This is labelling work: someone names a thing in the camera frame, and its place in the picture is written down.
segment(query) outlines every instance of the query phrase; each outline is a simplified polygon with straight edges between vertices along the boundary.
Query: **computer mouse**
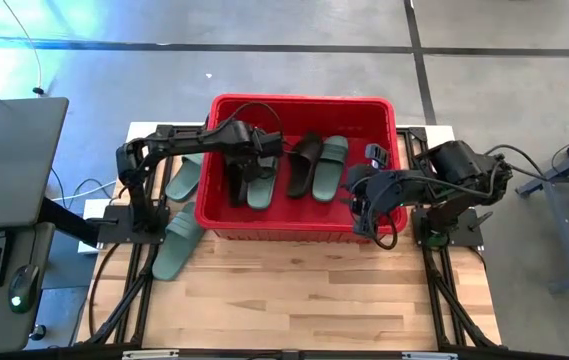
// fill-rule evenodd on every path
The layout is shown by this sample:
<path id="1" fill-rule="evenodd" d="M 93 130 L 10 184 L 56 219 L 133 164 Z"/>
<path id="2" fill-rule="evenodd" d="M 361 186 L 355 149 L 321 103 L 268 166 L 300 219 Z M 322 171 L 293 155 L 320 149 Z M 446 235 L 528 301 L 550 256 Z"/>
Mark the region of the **computer mouse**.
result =
<path id="1" fill-rule="evenodd" d="M 37 296 L 37 278 L 40 269 L 35 265 L 24 265 L 17 269 L 8 285 L 8 306 L 16 314 L 29 311 Z"/>

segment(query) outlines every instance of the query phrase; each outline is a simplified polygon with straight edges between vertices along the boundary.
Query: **black metal frame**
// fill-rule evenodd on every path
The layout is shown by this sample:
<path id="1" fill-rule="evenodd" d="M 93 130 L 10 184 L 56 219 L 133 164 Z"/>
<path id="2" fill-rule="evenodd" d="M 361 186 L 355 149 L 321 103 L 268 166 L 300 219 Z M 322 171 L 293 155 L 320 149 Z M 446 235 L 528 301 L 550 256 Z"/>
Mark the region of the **black metal frame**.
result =
<path id="1" fill-rule="evenodd" d="M 428 148 L 426 143 L 426 133 L 424 128 L 402 128 L 397 133 L 402 136 L 406 144 L 406 152 L 409 159 L 410 167 L 416 164 L 413 162 L 415 153 L 413 151 L 414 141 L 417 141 L 420 150 L 424 151 Z M 164 187 L 170 179 L 172 171 L 172 160 L 166 162 L 164 168 L 164 177 L 162 180 L 162 193 Z M 166 201 L 162 197 L 160 204 Z M 137 277 L 137 269 L 139 266 L 142 244 L 134 244 L 131 253 L 131 261 L 129 263 L 128 274 L 125 283 L 126 290 L 131 287 Z M 157 245 L 150 245 L 149 253 L 157 250 Z M 433 315 L 433 326 L 437 341 L 437 351 L 296 351 L 281 349 L 172 349 L 166 350 L 175 358 L 179 357 L 220 357 L 220 358 L 272 358 L 277 360 L 303 360 L 305 358 L 313 359 L 478 359 L 478 360 L 497 360 L 497 359 L 522 359 L 522 360 L 569 360 L 568 356 L 537 354 L 521 351 L 508 350 L 505 347 L 497 346 L 483 336 L 481 331 L 473 324 L 472 320 L 464 311 L 462 305 L 457 301 L 455 293 L 455 282 L 453 279 L 453 271 L 448 249 L 443 247 L 440 249 L 440 260 L 442 261 L 443 273 L 440 273 L 435 266 L 433 259 L 433 251 L 428 246 L 422 246 L 422 254 L 426 266 L 426 280 L 431 303 L 431 311 Z M 144 283 L 142 289 L 139 313 L 136 319 L 134 334 L 129 342 L 124 342 L 126 336 L 126 327 L 128 323 L 128 309 L 125 310 L 120 322 L 117 324 L 114 344 L 89 344 L 84 343 L 80 346 L 43 349 L 34 351 L 19 351 L 12 353 L 0 354 L 0 359 L 122 359 L 123 352 L 137 351 L 142 349 L 142 339 L 146 326 L 146 316 L 150 300 L 152 288 L 152 276 Z M 444 328 L 444 319 L 442 316 L 441 304 L 439 302 L 439 294 L 448 302 L 451 307 L 453 328 L 455 332 L 456 344 L 451 344 L 446 336 Z M 469 336 L 477 347 L 466 346 L 464 330 L 469 332 Z"/>
<path id="2" fill-rule="evenodd" d="M 415 155 L 417 154 L 415 154 L 413 146 L 417 142 L 417 146 L 419 147 L 420 152 L 425 152 L 428 150 L 428 138 L 426 136 L 426 129 L 423 127 L 400 128 L 397 129 L 397 135 L 401 136 L 404 139 L 409 168 L 411 170 L 418 169 L 419 164 L 415 159 Z M 422 246 L 422 255 L 424 258 L 425 266 L 429 263 L 429 257 L 432 258 L 432 253 L 433 250 L 431 250 L 431 248 L 428 246 Z M 457 292 L 455 290 L 455 279 L 453 277 L 453 268 L 451 267 L 451 258 L 448 252 L 448 247 L 442 247 L 439 251 L 439 254 L 440 260 L 442 262 L 444 282 L 450 288 L 455 298 L 457 298 Z M 426 283 L 428 286 L 428 294 L 431 302 L 431 313 L 433 314 L 433 328 L 435 329 L 437 347 L 442 348 L 443 345 L 449 344 L 449 341 L 444 330 L 444 317 L 442 316 L 442 307 L 439 302 L 439 292 L 437 286 L 435 285 L 434 275 L 431 271 L 429 271 L 428 267 L 426 269 Z M 458 345 L 466 345 L 466 337 L 464 336 L 464 330 L 462 329 L 462 324 L 459 317 L 455 313 L 452 313 L 451 317 L 453 321 L 453 330 L 455 333 L 455 343 Z"/>

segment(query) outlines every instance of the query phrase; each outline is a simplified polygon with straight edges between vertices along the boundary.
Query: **green slide sandal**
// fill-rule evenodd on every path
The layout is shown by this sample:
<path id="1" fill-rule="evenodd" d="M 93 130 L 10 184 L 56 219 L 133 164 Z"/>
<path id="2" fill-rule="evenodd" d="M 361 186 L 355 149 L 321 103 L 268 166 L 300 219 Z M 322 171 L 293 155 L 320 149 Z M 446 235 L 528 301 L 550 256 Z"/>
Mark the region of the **green slide sandal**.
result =
<path id="1" fill-rule="evenodd" d="M 194 214 L 195 203 L 190 202 L 166 226 L 166 238 L 153 263 L 153 277 L 157 280 L 174 280 L 204 235 Z"/>
<path id="2" fill-rule="evenodd" d="M 330 202 L 340 185 L 344 162 L 348 155 L 348 141 L 343 136 L 331 136 L 324 141 L 320 160 L 315 168 L 313 198 L 319 202 Z"/>
<path id="3" fill-rule="evenodd" d="M 188 154 L 182 156 L 182 166 L 177 175 L 166 185 L 166 196 L 177 202 L 188 200 L 200 182 L 200 170 L 204 154 Z"/>
<path id="4" fill-rule="evenodd" d="M 251 209 L 264 210 L 271 205 L 271 199 L 273 198 L 278 160 L 276 157 L 271 156 L 260 158 L 257 161 L 264 170 L 264 176 L 248 183 L 246 202 Z"/>

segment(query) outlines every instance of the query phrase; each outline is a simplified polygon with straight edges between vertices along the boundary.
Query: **red crate rim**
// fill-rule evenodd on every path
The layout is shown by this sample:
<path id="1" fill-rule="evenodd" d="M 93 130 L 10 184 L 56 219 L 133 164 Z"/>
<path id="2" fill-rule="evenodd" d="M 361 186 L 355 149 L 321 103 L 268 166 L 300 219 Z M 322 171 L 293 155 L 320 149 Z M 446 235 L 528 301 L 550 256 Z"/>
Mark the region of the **red crate rim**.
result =
<path id="1" fill-rule="evenodd" d="M 386 99 L 382 97 L 373 97 L 373 96 L 362 96 L 362 97 L 355 97 L 355 96 L 310 96 L 310 95 L 280 95 L 280 94 L 234 94 L 234 93 L 227 93 L 218 95 L 213 100 L 213 104 L 211 105 L 211 112 L 209 114 L 210 119 L 217 118 L 217 111 L 219 105 L 222 101 L 227 100 L 246 100 L 247 102 L 250 101 L 263 101 L 263 102 L 281 102 L 281 101 L 295 101 L 295 102 L 305 102 L 310 103 L 310 101 L 317 101 L 317 102 L 371 102 L 371 103 L 378 103 L 382 104 L 387 107 L 392 114 L 395 113 L 393 105 Z M 208 130 L 212 130 L 215 125 L 213 122 L 208 123 Z M 395 128 L 395 122 L 390 122 L 389 126 L 391 127 L 390 130 L 390 137 L 392 143 L 397 143 L 397 130 Z M 391 151 L 391 156 L 393 158 L 393 163 L 400 164 L 399 154 L 396 151 Z M 202 169 L 208 169 L 210 165 L 210 153 L 204 154 L 204 160 L 202 161 Z M 208 186 L 209 178 L 204 176 L 200 180 L 200 189 L 205 189 Z M 219 222 L 219 221 L 212 221 L 209 220 L 205 214 L 202 206 L 199 204 L 204 202 L 204 191 L 197 192 L 197 198 L 195 202 L 195 217 L 199 225 L 205 229 L 237 229 L 237 223 L 228 223 L 228 222 Z M 397 209 L 393 210 L 391 213 L 391 217 L 395 220 L 395 227 L 397 228 L 398 232 L 402 232 L 406 227 L 408 216 L 406 214 L 406 209 L 404 207 L 398 207 Z M 260 230 L 261 231 L 290 231 L 290 227 L 296 227 L 296 231 L 317 231 L 317 232 L 335 232 L 339 227 L 338 231 L 347 232 L 352 231 L 352 225 L 336 225 L 336 224 L 308 224 L 308 223 L 296 223 L 296 222 L 261 222 L 260 223 Z M 379 229 L 379 232 L 382 234 L 392 234 L 393 231 L 391 226 L 382 226 Z"/>

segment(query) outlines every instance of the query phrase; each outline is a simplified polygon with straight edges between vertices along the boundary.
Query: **white cable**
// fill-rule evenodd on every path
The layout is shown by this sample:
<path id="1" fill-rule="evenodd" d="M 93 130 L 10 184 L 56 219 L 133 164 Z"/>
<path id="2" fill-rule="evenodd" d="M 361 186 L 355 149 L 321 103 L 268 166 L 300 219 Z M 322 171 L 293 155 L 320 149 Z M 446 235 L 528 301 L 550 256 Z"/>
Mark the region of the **white cable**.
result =
<path id="1" fill-rule="evenodd" d="M 28 35 L 28 32 L 24 28 L 24 25 L 22 25 L 22 22 L 20 21 L 20 19 L 17 18 L 17 15 L 15 15 L 15 12 L 13 12 L 13 9 L 11 9 L 11 6 L 6 2 L 6 0 L 2 0 L 2 2 L 4 3 L 4 5 L 6 5 L 6 8 L 8 9 L 8 11 L 11 12 L 11 15 L 13 15 L 13 17 L 15 18 L 15 21 L 17 21 L 17 24 L 22 28 L 24 35 L 26 35 L 28 42 L 31 44 L 31 49 L 33 49 L 33 53 L 35 54 L 35 60 L 37 60 L 37 87 L 41 89 L 42 88 L 42 64 L 40 64 L 40 57 L 37 55 L 37 49 L 35 49 L 35 45 L 33 45 L 33 40 L 31 40 L 31 37 Z"/>
<path id="2" fill-rule="evenodd" d="M 92 189 L 92 190 L 89 190 L 89 191 L 86 191 L 86 192 L 83 192 L 83 193 L 80 193 L 80 194 L 77 194 L 77 195 L 73 195 L 73 196 L 67 196 L 67 197 L 65 197 L 65 198 L 53 199 L 53 201 L 62 201 L 62 199 L 63 199 L 63 200 L 70 200 L 70 199 L 75 199 L 75 198 L 78 198 L 78 197 L 86 196 L 86 195 L 92 194 L 92 193 L 94 193 L 94 192 L 96 192 L 96 191 L 100 191 L 100 190 L 104 189 L 105 187 L 109 187 L 109 186 L 111 186 L 111 185 L 115 185 L 115 182 L 116 182 L 116 181 L 111 181 L 110 183 L 104 184 L 104 185 L 102 185 L 102 186 L 100 186 L 100 187 L 96 187 L 95 189 Z"/>

